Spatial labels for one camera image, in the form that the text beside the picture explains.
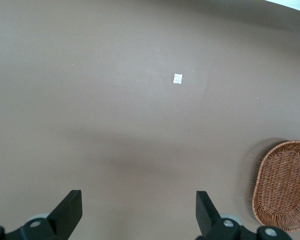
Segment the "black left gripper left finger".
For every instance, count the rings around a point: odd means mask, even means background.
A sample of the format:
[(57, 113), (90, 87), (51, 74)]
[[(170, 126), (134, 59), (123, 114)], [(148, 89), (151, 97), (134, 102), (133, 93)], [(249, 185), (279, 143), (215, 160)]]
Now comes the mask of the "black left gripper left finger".
[(8, 240), (67, 240), (83, 215), (82, 191), (71, 190), (46, 218), (35, 218), (7, 234)]

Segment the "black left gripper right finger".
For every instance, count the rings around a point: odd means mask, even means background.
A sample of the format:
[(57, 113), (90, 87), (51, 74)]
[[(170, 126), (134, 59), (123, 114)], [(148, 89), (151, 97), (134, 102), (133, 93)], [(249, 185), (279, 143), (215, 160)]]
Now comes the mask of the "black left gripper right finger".
[(197, 240), (257, 240), (257, 234), (236, 220), (222, 218), (206, 191), (196, 192), (195, 217), (201, 232)]

